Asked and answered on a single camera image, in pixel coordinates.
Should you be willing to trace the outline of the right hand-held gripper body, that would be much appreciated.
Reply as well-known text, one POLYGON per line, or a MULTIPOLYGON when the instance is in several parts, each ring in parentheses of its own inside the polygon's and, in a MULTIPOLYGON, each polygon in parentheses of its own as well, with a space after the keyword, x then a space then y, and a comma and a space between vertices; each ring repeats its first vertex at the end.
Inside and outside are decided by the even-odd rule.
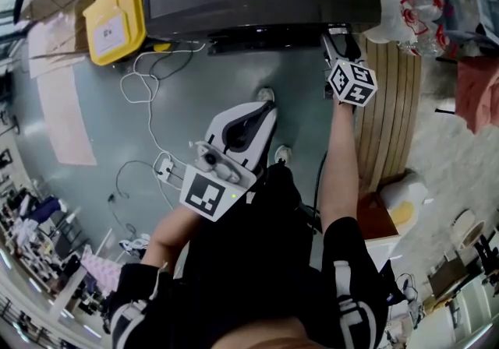
POLYGON ((377 92, 375 72, 363 61, 336 58, 326 60, 325 98, 354 107, 365 107, 377 92))

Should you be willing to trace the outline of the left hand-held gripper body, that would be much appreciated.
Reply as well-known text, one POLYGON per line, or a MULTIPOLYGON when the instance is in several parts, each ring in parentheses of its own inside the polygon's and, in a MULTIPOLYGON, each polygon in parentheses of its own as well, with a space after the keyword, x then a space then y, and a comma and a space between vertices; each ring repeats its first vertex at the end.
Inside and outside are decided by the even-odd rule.
POLYGON ((196 149, 197 159, 186 166, 179 200, 215 222, 253 187, 257 176, 207 142, 197 142, 196 149))

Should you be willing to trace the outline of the person's right forearm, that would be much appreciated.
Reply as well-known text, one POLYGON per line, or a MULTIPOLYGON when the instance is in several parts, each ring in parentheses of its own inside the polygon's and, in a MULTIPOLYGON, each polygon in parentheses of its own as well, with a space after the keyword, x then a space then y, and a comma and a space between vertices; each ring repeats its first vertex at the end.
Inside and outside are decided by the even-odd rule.
POLYGON ((319 211, 323 231, 343 217, 356 218, 359 171, 352 105, 334 102, 331 132, 320 183, 319 211))

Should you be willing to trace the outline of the person's left forearm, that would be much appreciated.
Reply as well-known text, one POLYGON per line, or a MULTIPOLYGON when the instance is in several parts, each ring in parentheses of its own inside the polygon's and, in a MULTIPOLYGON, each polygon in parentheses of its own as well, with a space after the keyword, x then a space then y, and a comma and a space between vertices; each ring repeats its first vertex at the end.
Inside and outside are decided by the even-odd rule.
POLYGON ((140 263, 157 268, 167 265, 173 273, 182 250, 202 221, 203 217, 190 208, 177 206, 157 225, 140 263))

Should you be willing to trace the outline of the slatted wooden bench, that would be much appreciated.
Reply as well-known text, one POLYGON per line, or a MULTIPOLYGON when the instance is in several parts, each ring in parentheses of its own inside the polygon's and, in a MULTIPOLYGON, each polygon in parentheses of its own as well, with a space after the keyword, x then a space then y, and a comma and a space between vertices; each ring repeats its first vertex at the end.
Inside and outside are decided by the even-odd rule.
POLYGON ((364 195, 405 173, 419 106, 422 59, 400 51, 394 42, 375 44, 361 35, 358 43, 377 78, 377 92, 356 112, 359 185, 364 195))

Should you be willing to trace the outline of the person's black clothing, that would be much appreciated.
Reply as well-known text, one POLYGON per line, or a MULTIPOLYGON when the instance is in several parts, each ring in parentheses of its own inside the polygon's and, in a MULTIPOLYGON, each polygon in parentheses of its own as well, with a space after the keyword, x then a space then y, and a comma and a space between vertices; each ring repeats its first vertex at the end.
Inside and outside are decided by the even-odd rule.
POLYGON ((204 221, 179 279, 156 266, 122 268, 109 312, 113 349, 211 349, 256 321, 292 318, 331 349, 376 349, 387 292, 358 222, 343 217, 323 236, 320 269, 292 172, 267 169, 251 202, 204 221))

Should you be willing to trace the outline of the black and white sneakers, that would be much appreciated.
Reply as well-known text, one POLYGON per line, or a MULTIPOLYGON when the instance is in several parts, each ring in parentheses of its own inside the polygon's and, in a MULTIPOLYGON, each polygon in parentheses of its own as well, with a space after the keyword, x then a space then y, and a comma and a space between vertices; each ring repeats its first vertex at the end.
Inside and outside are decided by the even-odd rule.
POLYGON ((150 235, 142 234, 133 240, 121 240, 119 246, 126 254, 136 259, 142 259, 150 242, 150 235))

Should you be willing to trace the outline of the grey blue bag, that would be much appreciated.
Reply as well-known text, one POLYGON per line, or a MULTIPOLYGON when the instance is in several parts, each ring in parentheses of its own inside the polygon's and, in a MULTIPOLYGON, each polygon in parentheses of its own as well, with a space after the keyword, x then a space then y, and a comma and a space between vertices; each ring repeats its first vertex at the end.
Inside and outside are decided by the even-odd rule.
POLYGON ((444 32, 453 41, 499 49, 499 0, 444 1, 444 32))

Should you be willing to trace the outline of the pink patterned cloth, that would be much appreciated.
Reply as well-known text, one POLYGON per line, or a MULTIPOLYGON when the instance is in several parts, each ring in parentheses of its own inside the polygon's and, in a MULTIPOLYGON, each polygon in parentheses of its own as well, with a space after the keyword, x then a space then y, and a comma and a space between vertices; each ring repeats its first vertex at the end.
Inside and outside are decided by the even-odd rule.
POLYGON ((116 291, 122 266, 110 259, 104 259, 92 253, 85 253, 81 265, 98 282, 103 292, 116 291))

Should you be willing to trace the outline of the black bin with yellow lid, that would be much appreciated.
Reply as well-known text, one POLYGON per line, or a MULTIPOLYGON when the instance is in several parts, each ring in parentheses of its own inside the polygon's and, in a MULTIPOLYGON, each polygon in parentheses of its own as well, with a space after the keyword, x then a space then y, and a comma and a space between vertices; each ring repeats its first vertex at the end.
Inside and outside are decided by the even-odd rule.
POLYGON ((143 0, 95 0, 83 11, 91 61, 110 65, 140 51, 167 51, 172 44, 147 36, 143 0))

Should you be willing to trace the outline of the flat cardboard sheet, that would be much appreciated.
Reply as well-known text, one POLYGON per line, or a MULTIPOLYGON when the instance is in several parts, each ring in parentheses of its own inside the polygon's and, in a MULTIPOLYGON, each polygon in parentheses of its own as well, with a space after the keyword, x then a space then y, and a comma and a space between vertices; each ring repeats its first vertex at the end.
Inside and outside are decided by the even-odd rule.
POLYGON ((66 66, 38 76, 37 88, 57 161, 74 166, 95 166, 97 161, 83 121, 73 67, 66 66))

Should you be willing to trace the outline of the round beige basket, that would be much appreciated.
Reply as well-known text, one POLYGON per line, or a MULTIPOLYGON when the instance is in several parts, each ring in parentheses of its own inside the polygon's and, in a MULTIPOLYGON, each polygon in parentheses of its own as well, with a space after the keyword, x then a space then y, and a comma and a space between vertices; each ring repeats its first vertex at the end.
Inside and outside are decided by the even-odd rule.
POLYGON ((484 220, 479 220, 471 210, 463 210, 451 223, 451 235, 458 251, 473 246, 483 233, 484 220))

